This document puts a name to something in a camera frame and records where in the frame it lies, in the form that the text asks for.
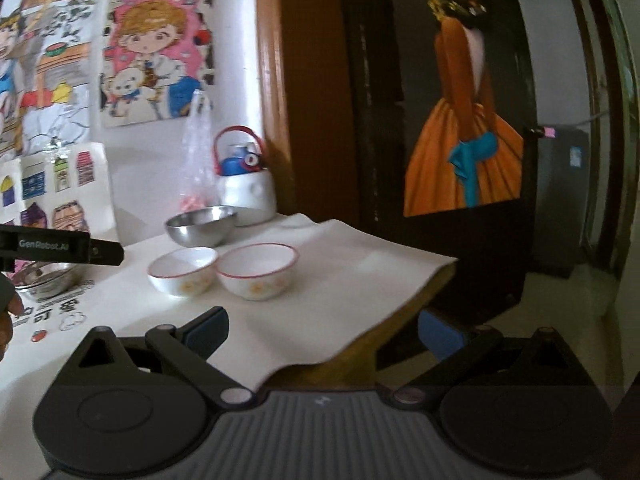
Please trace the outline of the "person's left hand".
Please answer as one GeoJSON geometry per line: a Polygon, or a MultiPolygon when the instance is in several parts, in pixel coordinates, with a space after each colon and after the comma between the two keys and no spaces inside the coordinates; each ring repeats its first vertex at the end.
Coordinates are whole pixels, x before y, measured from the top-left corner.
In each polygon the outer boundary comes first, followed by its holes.
{"type": "Polygon", "coordinates": [[[0,278],[0,360],[3,360],[6,349],[13,339],[12,315],[24,313],[24,304],[14,285],[4,275],[0,278]]]}

